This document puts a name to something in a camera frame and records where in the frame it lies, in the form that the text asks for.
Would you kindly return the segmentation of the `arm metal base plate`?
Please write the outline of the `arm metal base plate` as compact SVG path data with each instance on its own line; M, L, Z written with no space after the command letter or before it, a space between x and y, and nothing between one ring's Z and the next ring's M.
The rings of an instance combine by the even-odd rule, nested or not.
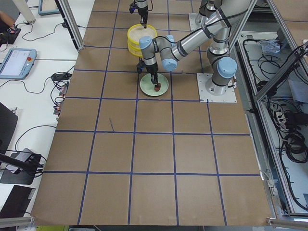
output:
M199 13L189 13L190 30L195 31L200 28L202 23L207 19L207 16L203 16Z
M219 87L212 82L211 73L197 73L199 99L202 103L237 103L232 79L227 86Z

